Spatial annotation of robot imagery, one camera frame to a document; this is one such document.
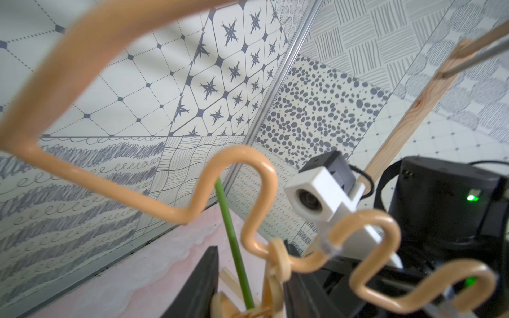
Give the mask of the wooden clothes rack frame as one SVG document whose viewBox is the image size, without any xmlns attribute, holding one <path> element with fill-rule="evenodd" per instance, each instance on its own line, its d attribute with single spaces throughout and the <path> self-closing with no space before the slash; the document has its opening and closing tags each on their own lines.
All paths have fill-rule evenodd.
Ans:
<svg viewBox="0 0 509 318">
<path fill-rule="evenodd" d="M 381 177 L 381 174 L 401 151 L 422 121 L 438 104 L 455 81 L 458 73 L 508 50 L 508 41 L 503 41 L 499 45 L 478 53 L 482 48 L 506 35 L 508 35 L 508 21 L 498 25 L 475 41 L 468 38 L 460 41 L 368 163 L 365 172 L 374 182 Z"/>
</svg>

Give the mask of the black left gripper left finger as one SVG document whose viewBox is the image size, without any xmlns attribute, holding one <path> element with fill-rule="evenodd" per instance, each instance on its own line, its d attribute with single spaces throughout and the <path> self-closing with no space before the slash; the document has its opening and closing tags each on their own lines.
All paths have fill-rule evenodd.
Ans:
<svg viewBox="0 0 509 318">
<path fill-rule="evenodd" d="M 211 302 L 219 281 L 219 252 L 209 246 L 190 277 L 161 317 L 211 317 Z"/>
</svg>

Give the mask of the yellow tulip flower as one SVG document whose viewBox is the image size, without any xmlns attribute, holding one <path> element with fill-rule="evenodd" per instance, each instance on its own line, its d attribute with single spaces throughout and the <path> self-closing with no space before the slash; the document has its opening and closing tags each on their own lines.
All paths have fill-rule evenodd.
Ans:
<svg viewBox="0 0 509 318">
<path fill-rule="evenodd" d="M 215 191 L 217 195 L 217 200 L 220 205 L 221 215 L 223 217 L 223 222 L 225 225 L 225 230 L 227 233 L 227 238 L 229 241 L 231 253 L 233 256 L 233 262 L 235 264 L 235 268 L 237 271 L 237 276 L 239 279 L 239 284 L 243 296 L 243 300 L 245 302 L 245 306 L 248 310 L 254 309 L 255 302 L 253 299 L 253 295 L 251 293 L 251 289 L 249 286 L 249 281 L 247 278 L 247 273 L 245 270 L 245 266 L 243 263 L 241 250 L 237 241 L 237 235 L 235 233 L 235 228 L 233 225 L 233 221 L 231 218 L 231 214 L 228 207 L 227 198 L 224 192 L 224 188 L 221 183 L 221 179 L 218 178 L 215 183 Z"/>
</svg>

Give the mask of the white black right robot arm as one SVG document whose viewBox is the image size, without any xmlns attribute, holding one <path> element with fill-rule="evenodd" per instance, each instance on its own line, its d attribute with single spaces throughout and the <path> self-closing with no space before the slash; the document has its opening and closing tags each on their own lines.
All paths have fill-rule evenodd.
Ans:
<svg viewBox="0 0 509 318">
<path fill-rule="evenodd" d="M 405 268 L 432 273 L 460 258 L 484 262 L 498 276 L 478 317 L 508 311 L 508 176 L 474 163 L 407 156 L 382 174 L 374 207 L 398 223 Z"/>
</svg>

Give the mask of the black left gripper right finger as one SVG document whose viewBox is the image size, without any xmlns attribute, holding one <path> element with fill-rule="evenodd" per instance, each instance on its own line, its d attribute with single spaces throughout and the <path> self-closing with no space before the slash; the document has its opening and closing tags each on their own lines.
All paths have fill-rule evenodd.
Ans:
<svg viewBox="0 0 509 318">
<path fill-rule="evenodd" d="M 358 297 L 349 278 L 358 262 L 334 257 L 313 273 L 294 272 L 284 283 L 284 301 L 289 317 L 357 317 Z"/>
</svg>

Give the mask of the beige clothespin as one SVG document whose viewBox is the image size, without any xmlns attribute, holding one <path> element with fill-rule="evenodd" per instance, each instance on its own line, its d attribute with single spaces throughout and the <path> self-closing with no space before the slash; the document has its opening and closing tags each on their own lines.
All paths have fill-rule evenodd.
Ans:
<svg viewBox="0 0 509 318">
<path fill-rule="evenodd" d="M 212 317 L 286 317 L 284 284 L 292 275 L 290 255 L 280 238 L 269 242 L 269 259 L 255 262 L 262 282 L 252 290 L 227 267 L 220 271 L 220 290 L 211 301 Z"/>
</svg>

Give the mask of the beige wavy clothes hanger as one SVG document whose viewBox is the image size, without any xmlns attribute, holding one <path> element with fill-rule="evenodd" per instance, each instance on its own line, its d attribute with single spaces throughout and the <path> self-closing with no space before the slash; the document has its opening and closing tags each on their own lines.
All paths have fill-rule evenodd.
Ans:
<svg viewBox="0 0 509 318">
<path fill-rule="evenodd" d="M 282 313 L 282 285 L 293 272 L 308 274 L 321 268 L 367 225 L 378 225 L 384 238 L 355 268 L 351 291 L 364 301 L 395 313 L 412 313 L 430 304 L 448 287 L 465 278 L 475 282 L 449 304 L 458 312 L 476 309 L 493 294 L 497 277 L 484 263 L 459 259 L 429 275 L 410 293 L 391 298 L 367 286 L 398 250 L 401 232 L 397 222 L 376 209 L 348 213 L 329 229 L 322 247 L 304 258 L 290 256 L 284 243 L 274 238 L 264 245 L 255 233 L 277 195 L 278 177 L 273 164 L 254 148 L 239 145 L 218 152 L 205 166 L 189 205 L 174 208 L 100 178 L 43 151 L 38 138 L 93 82 L 118 52 L 141 35 L 181 17 L 215 6 L 214 1 L 105 1 L 83 16 L 45 58 L 19 91 L 1 120 L 1 149 L 25 162 L 93 192 L 165 221 L 183 224 L 204 210 L 222 170 L 232 164 L 248 164 L 262 180 L 261 192 L 244 223 L 241 242 L 246 250 L 266 260 L 262 304 L 247 316 Z"/>
</svg>

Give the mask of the floral pink table mat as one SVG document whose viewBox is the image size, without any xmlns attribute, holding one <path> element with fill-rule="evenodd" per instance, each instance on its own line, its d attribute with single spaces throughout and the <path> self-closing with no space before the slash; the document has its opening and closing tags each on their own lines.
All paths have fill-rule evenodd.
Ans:
<svg viewBox="0 0 509 318">
<path fill-rule="evenodd" d="M 174 301 L 209 246 L 220 269 L 236 276 L 221 216 L 214 205 L 37 311 L 35 317 L 160 317 Z"/>
</svg>

